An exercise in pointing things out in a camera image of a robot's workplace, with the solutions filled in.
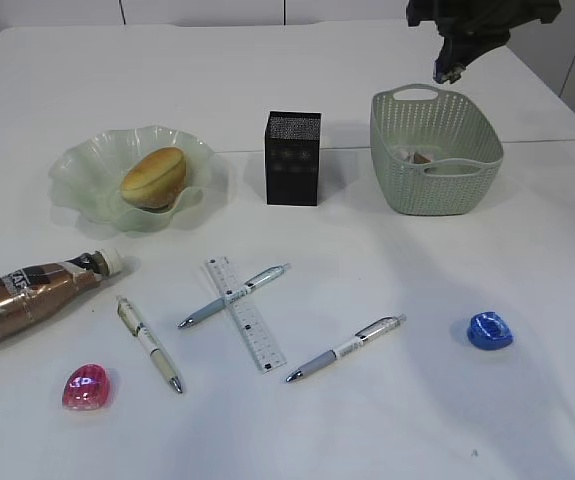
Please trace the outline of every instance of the pink wrapped candy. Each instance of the pink wrapped candy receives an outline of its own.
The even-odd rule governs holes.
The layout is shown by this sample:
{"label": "pink wrapped candy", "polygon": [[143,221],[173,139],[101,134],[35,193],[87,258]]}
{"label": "pink wrapped candy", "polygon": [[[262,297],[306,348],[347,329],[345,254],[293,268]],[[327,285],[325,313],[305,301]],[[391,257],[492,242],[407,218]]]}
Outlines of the pink wrapped candy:
{"label": "pink wrapped candy", "polygon": [[107,402],[109,377],[100,365],[83,365],[71,374],[63,390],[63,407],[96,410]]}

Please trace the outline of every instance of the woven basket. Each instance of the woven basket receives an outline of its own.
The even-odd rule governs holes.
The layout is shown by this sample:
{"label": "woven basket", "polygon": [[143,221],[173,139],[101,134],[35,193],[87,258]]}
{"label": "woven basket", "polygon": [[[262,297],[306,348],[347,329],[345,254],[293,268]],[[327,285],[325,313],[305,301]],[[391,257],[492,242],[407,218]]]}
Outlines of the woven basket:
{"label": "woven basket", "polygon": [[[397,99],[405,90],[429,90],[436,96]],[[502,163],[503,147],[478,107],[465,95],[429,85],[374,96],[370,130],[380,188],[400,213],[467,213],[485,196]],[[431,161],[414,163],[414,153]]]}

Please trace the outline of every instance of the ballpoint pen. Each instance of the ballpoint pen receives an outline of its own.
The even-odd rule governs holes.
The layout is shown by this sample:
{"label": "ballpoint pen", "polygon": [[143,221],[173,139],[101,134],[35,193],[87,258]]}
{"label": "ballpoint pen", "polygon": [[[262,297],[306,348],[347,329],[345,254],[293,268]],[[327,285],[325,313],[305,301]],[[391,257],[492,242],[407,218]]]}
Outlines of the ballpoint pen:
{"label": "ballpoint pen", "polygon": [[180,379],[178,378],[178,371],[171,359],[163,351],[160,342],[158,342],[151,330],[147,328],[138,315],[138,312],[134,310],[131,303],[129,303],[125,297],[118,295],[116,299],[118,300],[118,316],[122,319],[125,326],[134,337],[140,340],[141,345],[149,354],[149,358],[154,362],[154,365],[156,365],[156,368],[165,381],[171,385],[177,393],[183,393]]}
{"label": "ballpoint pen", "polygon": [[358,350],[360,347],[365,346],[365,344],[370,343],[372,340],[387,332],[392,331],[396,327],[399,327],[405,320],[407,320],[405,315],[401,315],[399,317],[381,318],[368,327],[365,327],[361,331],[355,333],[351,340],[343,343],[342,345],[339,345],[336,348],[327,350],[322,355],[319,355],[312,361],[307,362],[302,367],[292,372],[285,379],[285,381],[287,383],[291,383],[295,382],[296,380],[301,380],[311,375],[312,373],[325,368],[327,365],[331,365],[336,360],[340,360],[345,355]]}
{"label": "ballpoint pen", "polygon": [[227,305],[234,303],[236,300],[241,299],[245,295],[249,295],[263,285],[267,285],[272,280],[277,279],[289,270],[290,265],[280,265],[278,267],[271,267],[267,270],[260,272],[255,277],[247,280],[243,285],[235,291],[228,290],[225,295],[217,300],[214,300],[209,305],[201,308],[197,312],[192,313],[189,317],[178,324],[178,328],[187,328],[202,322],[206,318],[211,317],[215,313],[223,310]]}

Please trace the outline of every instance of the basket handle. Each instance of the basket handle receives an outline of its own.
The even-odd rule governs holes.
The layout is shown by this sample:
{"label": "basket handle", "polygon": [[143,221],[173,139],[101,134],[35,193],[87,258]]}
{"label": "basket handle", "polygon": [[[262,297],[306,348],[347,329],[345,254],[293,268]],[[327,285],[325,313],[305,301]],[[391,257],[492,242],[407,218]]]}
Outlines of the basket handle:
{"label": "basket handle", "polygon": [[[403,85],[402,87],[398,87],[398,88],[394,88],[393,90],[390,90],[389,94],[391,94],[391,96],[394,97],[394,99],[395,99],[397,93],[406,92],[407,90],[429,90],[429,91],[436,93],[436,95],[438,95],[439,97],[443,96],[445,94],[445,90],[442,90],[440,88],[434,87],[433,85],[427,85],[424,83],[412,83],[409,85]],[[436,97],[430,98],[430,99],[420,99],[420,100],[412,100],[412,101],[414,101],[414,102],[433,102],[434,100],[436,100]]]}
{"label": "basket handle", "polygon": [[[421,169],[424,175],[428,177],[469,177],[472,175],[478,175],[483,170],[489,170],[490,168],[496,167],[497,162],[493,163],[483,163],[477,162],[476,160],[469,160],[467,158],[446,158],[444,160],[438,160],[431,163],[424,164]],[[429,170],[439,168],[445,165],[455,165],[455,166],[467,166],[474,167],[476,170],[471,173],[431,173]]]}

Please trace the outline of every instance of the green glass bowl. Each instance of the green glass bowl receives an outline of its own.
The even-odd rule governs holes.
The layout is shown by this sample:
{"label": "green glass bowl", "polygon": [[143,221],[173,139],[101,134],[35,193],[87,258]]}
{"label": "green glass bowl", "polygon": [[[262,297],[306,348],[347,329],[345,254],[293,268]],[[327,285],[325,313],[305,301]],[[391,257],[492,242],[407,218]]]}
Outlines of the green glass bowl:
{"label": "green glass bowl", "polygon": [[[146,155],[163,147],[185,153],[185,188],[168,210],[148,212],[120,197],[124,176]],[[215,153],[185,132],[152,125],[133,130],[108,130],[70,148],[49,170],[55,205],[78,210],[94,223],[112,224],[121,231],[150,232],[165,228],[173,215],[192,205],[211,181]]]}

